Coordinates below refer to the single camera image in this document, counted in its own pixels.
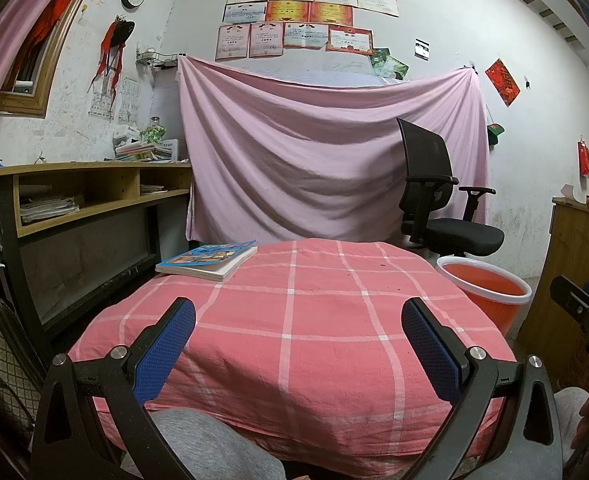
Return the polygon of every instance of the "pink plaid bedsheet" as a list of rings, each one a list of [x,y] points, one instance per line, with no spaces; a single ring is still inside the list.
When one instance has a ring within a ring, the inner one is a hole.
[[[225,283],[157,276],[99,314],[71,357],[132,344],[178,296],[194,302],[196,329],[146,409],[195,408],[282,460],[355,477],[410,465],[450,409],[401,329],[408,298],[423,298],[467,346],[513,360],[492,321],[422,258],[381,242],[319,239],[261,247]],[[123,447],[105,401],[95,402]],[[498,409],[494,401],[472,454]]]

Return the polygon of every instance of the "plastic bucket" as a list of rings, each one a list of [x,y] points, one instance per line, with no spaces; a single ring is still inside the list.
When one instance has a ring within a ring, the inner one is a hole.
[[[524,280],[507,270],[486,262],[441,256],[437,272],[446,276],[484,311],[505,336],[519,307],[530,301],[532,289]]]

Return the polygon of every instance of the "green cap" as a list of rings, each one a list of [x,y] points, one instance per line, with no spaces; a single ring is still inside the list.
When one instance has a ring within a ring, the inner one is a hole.
[[[505,132],[506,129],[501,124],[492,123],[488,125],[488,144],[495,146],[499,143],[499,134]]]

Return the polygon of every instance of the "screw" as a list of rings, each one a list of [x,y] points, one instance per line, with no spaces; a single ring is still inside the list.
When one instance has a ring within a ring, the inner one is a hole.
[[[52,358],[52,364],[54,366],[61,366],[67,358],[68,356],[66,354],[57,354]]]
[[[488,354],[486,354],[486,351],[480,346],[473,346],[470,348],[470,355],[472,355],[478,361],[483,361]]]
[[[528,358],[528,362],[530,364],[532,364],[535,368],[541,368],[543,365],[543,362],[541,361],[541,359],[539,357],[537,357],[536,355],[531,355]]]
[[[128,349],[125,346],[115,346],[110,351],[110,357],[113,359],[123,359],[127,353]]]

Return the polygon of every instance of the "checkered bag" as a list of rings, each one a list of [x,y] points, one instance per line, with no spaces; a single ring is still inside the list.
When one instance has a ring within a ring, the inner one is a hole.
[[[38,362],[14,312],[0,299],[0,425],[25,446],[41,397]]]

